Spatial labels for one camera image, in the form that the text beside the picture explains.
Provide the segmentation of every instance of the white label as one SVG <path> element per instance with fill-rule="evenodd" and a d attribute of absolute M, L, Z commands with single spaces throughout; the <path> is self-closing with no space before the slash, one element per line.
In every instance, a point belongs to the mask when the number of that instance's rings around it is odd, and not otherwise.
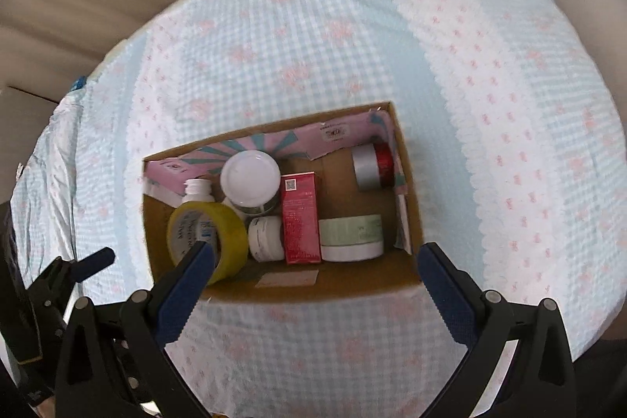
<path fill-rule="evenodd" d="M 318 270 L 266 273 L 259 279 L 255 287 L 307 287 L 314 285 L 317 278 Z"/>
<path fill-rule="evenodd" d="M 321 131 L 322 140 L 325 142 L 336 142 L 350 135 L 350 126 L 346 123 L 341 123 L 339 125 L 323 127 Z"/>

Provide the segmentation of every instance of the round white lid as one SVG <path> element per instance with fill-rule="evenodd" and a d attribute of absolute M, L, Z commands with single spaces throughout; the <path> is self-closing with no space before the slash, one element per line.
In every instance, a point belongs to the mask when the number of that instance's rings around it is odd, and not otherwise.
<path fill-rule="evenodd" d="M 261 206 L 272 199 L 281 183 L 274 159 L 261 151 L 242 151 L 225 163 L 220 175 L 222 191 L 234 205 Z"/>

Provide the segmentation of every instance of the open box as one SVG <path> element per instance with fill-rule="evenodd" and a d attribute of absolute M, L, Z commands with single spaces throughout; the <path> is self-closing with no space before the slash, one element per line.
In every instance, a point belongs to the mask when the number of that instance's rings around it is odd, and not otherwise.
<path fill-rule="evenodd" d="M 402 132 L 392 103 L 376 103 L 348 109 L 319 112 L 299 118 L 286 119 L 232 131 L 191 144 L 167 150 L 146 158 L 159 161 L 186 155 L 199 147 L 221 141 L 230 141 L 258 133 L 293 130 L 311 123 L 325 123 L 332 119 L 362 112 L 386 111 L 394 123 L 397 154 L 404 172 L 409 238 L 406 244 L 417 248 L 422 244 L 422 232 L 418 213 L 411 165 Z M 314 301 L 334 298 L 351 298 L 394 291 L 419 283 L 415 259 L 406 251 L 394 247 L 397 238 L 397 200 L 393 188 L 360 192 L 353 170 L 350 149 L 339 149 L 321 158 L 277 159 L 282 174 L 314 171 L 318 180 L 319 219 L 379 214 L 382 219 L 385 253 L 376 259 L 361 262 L 325 262 L 320 264 L 287 265 L 281 262 L 256 262 L 249 258 L 246 266 L 235 276 L 205 288 L 203 299 L 243 302 Z M 214 195 L 223 197 L 217 180 Z M 155 280 L 174 267 L 167 249 L 167 222 L 174 209 L 167 204 L 143 196 L 143 223 L 150 269 Z M 319 270 L 312 286 L 256 288 L 260 277 L 266 273 Z"/>

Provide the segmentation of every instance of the white bottle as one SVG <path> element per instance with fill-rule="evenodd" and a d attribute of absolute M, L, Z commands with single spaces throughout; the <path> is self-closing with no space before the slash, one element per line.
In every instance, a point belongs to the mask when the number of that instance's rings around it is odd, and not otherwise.
<path fill-rule="evenodd" d="M 185 181 L 185 202 L 215 202 L 216 199 L 211 195 L 211 181 L 207 179 L 188 179 Z"/>

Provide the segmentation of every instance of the blue gripper pad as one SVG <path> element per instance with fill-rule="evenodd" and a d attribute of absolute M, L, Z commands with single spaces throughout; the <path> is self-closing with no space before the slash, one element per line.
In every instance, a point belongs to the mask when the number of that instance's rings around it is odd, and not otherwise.
<path fill-rule="evenodd" d="M 440 252 L 440 257 L 435 254 L 435 250 Z M 457 268 L 435 243 L 423 245 L 416 257 L 422 282 L 453 340 L 470 349 L 478 338 L 477 317 L 472 304 L 455 281 L 457 275 L 452 274 L 458 271 Z"/>
<path fill-rule="evenodd" d="M 152 335 L 160 349 L 178 340 L 214 268 L 212 247 L 197 241 L 179 265 L 155 284 L 152 295 L 158 307 L 150 315 Z"/>

